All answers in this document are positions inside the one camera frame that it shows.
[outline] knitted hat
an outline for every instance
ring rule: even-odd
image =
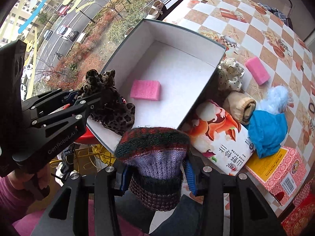
[[[146,207],[168,211],[181,196],[182,160],[190,147],[189,137],[171,128],[135,128],[122,136],[115,157],[137,168],[130,190]]]

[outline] orange box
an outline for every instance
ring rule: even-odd
[[[245,167],[281,205],[297,191],[306,174],[300,153],[289,147],[281,147],[276,154],[262,159],[255,152]]]

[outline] barcode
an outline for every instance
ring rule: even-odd
[[[293,186],[293,184],[291,183],[290,178],[287,178],[284,183],[288,186],[288,188],[290,189],[290,192],[293,192],[294,186]]]
[[[286,191],[287,195],[290,197],[292,193],[296,189],[296,184],[291,176],[290,173],[288,173],[285,178],[281,182],[282,188]]]

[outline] red car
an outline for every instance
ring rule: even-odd
[[[63,17],[65,15],[67,15],[67,11],[69,11],[70,9],[70,5],[64,6],[62,7],[59,11],[58,11],[58,15]]]

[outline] street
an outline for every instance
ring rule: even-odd
[[[95,1],[95,3],[85,7],[82,11],[90,18],[93,18],[101,10],[102,6],[106,5],[109,0],[82,0],[78,7],[88,1]],[[43,71],[48,70],[48,65],[55,67],[59,62],[55,52],[66,55],[72,47],[73,42],[66,41],[56,34],[56,30],[59,26],[69,26],[70,28],[77,30],[80,34],[89,22],[90,20],[86,16],[84,16],[81,12],[76,13],[75,10],[64,16],[61,23],[56,27],[53,35],[47,42],[41,56],[37,57],[36,69]],[[38,73],[39,72],[35,75],[34,82],[38,81],[42,77],[42,75]]]

